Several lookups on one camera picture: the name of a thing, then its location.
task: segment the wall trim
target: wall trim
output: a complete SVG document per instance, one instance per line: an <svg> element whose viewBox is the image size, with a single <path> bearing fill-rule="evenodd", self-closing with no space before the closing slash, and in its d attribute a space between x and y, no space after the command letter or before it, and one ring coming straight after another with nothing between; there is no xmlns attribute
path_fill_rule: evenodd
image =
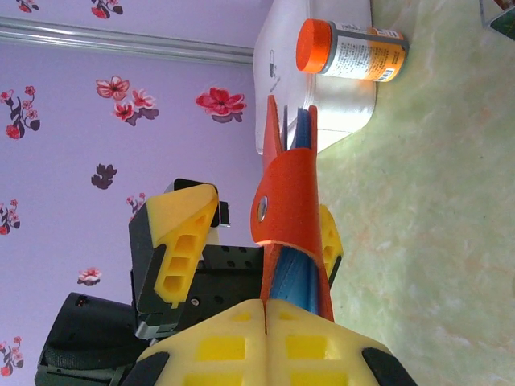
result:
<svg viewBox="0 0 515 386"><path fill-rule="evenodd" d="M169 60L252 65L253 49L0 17L0 42L31 43Z"/></svg>

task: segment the light green floor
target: light green floor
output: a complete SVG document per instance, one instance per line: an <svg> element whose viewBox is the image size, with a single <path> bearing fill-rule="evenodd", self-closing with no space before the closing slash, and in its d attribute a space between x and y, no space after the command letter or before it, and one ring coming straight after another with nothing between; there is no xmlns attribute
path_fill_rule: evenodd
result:
<svg viewBox="0 0 515 386"><path fill-rule="evenodd" d="M346 253L336 321L419 386L515 384L515 42L477 0L373 2L411 40L371 122L319 155Z"/></svg>

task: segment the metal grommet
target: metal grommet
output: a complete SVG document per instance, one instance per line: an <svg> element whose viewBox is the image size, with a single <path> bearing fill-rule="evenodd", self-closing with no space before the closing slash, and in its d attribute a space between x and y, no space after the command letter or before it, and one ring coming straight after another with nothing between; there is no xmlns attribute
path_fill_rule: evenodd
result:
<svg viewBox="0 0 515 386"><path fill-rule="evenodd" d="M265 195L259 200L259 205L257 206L257 221L260 223L265 219L266 209L268 207L268 197Z"/></svg>

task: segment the orange plastic piece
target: orange plastic piece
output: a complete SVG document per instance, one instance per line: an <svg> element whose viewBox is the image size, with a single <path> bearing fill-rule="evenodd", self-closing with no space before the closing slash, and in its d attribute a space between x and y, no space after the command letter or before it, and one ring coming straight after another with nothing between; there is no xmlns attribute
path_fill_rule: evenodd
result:
<svg viewBox="0 0 515 386"><path fill-rule="evenodd" d="M252 204L250 231L254 242L265 246L261 299L266 302L282 246L306 253L319 269L319 315L334 321L329 281L323 263L319 197L316 178L317 112L311 115L311 148L282 150L273 96L268 111L263 146L264 175ZM260 216L260 202L266 211Z"/></svg>
<svg viewBox="0 0 515 386"><path fill-rule="evenodd" d="M299 71L317 74L329 60L331 26L324 20L309 18L303 24L297 40L296 61Z"/></svg>

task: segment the white plastic container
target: white plastic container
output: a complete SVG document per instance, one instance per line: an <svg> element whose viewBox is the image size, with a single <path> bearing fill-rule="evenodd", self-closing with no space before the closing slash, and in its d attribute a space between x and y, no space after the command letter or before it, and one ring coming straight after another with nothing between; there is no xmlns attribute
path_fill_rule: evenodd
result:
<svg viewBox="0 0 515 386"><path fill-rule="evenodd" d="M274 0L254 48L259 154L263 150L266 102L270 94L278 104L280 122L284 105L291 112L299 107L317 106L319 152L361 129L372 116L376 100L374 82L306 74L297 69L297 38L307 18L338 20L363 28L372 26L369 0ZM292 140L296 114L288 115L288 138Z"/></svg>

